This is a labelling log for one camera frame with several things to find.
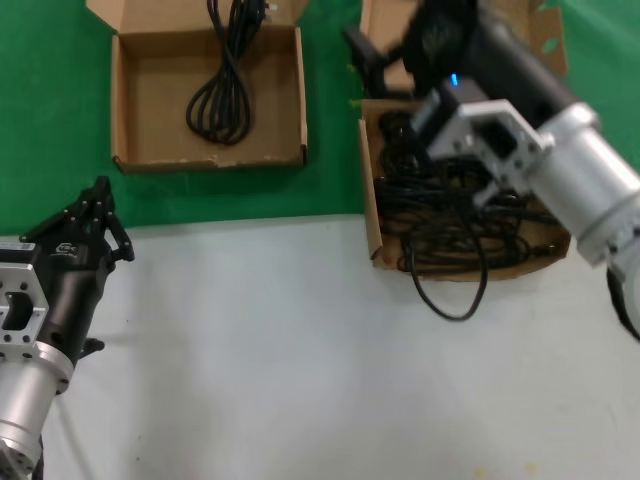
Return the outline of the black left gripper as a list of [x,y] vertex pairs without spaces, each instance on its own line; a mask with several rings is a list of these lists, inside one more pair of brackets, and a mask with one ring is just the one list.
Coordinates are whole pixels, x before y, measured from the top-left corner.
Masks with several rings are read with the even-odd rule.
[[[105,239],[106,231],[115,247]],[[45,260],[49,308],[37,340],[76,364],[114,262],[134,260],[133,245],[116,215],[110,180],[98,177],[75,201],[19,240],[37,244]]]

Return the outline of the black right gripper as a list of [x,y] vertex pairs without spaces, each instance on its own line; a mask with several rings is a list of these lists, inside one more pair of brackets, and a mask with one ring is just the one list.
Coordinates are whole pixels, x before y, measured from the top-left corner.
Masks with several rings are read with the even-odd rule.
[[457,74],[474,80],[489,98],[509,101],[533,127],[578,102],[480,1],[421,1],[402,47],[380,50],[357,28],[344,29],[343,36],[354,63],[392,63],[364,65],[362,85],[368,98],[413,98],[415,86],[425,93]]

